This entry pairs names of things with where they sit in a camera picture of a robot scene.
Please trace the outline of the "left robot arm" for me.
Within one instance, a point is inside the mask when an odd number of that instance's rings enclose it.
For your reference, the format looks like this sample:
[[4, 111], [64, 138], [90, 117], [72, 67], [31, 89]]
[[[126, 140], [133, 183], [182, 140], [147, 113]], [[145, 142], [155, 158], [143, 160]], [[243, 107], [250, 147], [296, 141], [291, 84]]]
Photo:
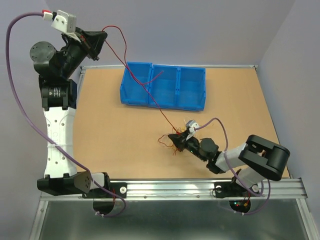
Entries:
[[35, 43], [29, 52], [38, 73], [41, 107], [46, 120], [47, 161], [37, 188], [53, 196], [87, 194], [93, 183], [88, 170], [77, 171], [73, 156], [73, 123], [77, 110], [78, 86], [71, 75], [85, 58], [99, 59], [107, 38], [104, 31], [75, 29], [63, 33], [65, 42], [57, 50], [47, 41]]

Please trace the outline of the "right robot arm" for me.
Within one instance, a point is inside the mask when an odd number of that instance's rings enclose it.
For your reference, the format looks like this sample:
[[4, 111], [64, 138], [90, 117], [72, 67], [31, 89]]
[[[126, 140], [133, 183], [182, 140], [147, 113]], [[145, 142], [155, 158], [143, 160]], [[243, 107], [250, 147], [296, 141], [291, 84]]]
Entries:
[[247, 166], [236, 171], [230, 183], [219, 183], [214, 187], [217, 198], [243, 197], [246, 191], [258, 196], [253, 186], [264, 179], [280, 181], [291, 154], [286, 147], [254, 134], [244, 144], [227, 151], [220, 151], [211, 138], [198, 140], [190, 136], [188, 130], [171, 133], [168, 137], [179, 152], [189, 151], [216, 175]]

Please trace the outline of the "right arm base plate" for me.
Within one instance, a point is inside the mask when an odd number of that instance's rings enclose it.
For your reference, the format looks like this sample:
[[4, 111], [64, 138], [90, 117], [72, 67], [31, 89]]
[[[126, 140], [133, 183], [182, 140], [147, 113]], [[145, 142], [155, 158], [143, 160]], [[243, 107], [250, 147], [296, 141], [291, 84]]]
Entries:
[[212, 195], [218, 199], [232, 197], [248, 197], [249, 192], [235, 182], [218, 181], [214, 183]]

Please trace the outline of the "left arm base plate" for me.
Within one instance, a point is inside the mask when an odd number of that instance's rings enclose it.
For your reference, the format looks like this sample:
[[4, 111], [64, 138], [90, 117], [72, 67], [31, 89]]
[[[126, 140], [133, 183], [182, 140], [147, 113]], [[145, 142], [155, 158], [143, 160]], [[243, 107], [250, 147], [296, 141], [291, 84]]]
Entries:
[[[126, 182], [111, 182], [109, 184], [108, 191], [122, 197], [127, 197], [128, 184]], [[95, 188], [90, 190], [88, 193], [82, 194], [82, 198], [84, 199], [111, 199], [114, 196], [110, 193], [103, 191], [101, 188]]]

